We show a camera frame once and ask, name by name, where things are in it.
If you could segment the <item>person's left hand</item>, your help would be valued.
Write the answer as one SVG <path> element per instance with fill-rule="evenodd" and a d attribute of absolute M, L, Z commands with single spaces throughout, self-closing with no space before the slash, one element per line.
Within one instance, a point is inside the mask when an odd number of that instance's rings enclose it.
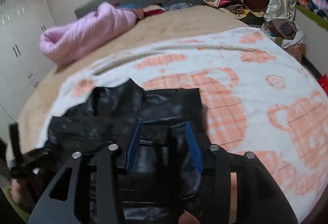
<path fill-rule="evenodd" d="M 22 210 L 28 213 L 33 211 L 35 203 L 28 192 L 26 180 L 11 179 L 11 197 Z"/>

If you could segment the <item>person's right hand thumb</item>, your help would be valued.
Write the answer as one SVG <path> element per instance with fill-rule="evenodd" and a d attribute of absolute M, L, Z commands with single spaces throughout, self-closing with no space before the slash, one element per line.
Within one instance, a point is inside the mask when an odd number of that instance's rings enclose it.
<path fill-rule="evenodd" d="M 179 217 L 178 224 L 200 224 L 200 221 L 187 211 Z"/>

